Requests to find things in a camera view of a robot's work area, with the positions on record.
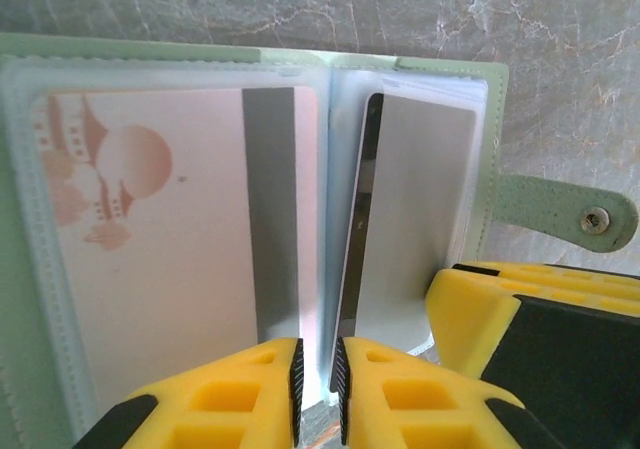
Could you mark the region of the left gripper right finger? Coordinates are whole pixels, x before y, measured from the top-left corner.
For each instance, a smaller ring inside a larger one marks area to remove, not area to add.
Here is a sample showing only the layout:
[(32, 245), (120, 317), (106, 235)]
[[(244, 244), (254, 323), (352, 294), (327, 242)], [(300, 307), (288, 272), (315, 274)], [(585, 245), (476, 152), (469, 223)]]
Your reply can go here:
[(335, 369), (349, 448), (558, 448), (505, 389), (369, 339), (342, 337)]

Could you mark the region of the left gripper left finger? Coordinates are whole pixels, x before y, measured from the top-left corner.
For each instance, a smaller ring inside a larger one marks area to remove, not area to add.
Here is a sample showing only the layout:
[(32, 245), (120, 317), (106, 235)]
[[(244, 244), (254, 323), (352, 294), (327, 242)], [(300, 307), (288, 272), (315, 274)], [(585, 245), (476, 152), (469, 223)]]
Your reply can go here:
[(304, 346), (279, 338), (142, 387), (79, 448), (295, 448)]

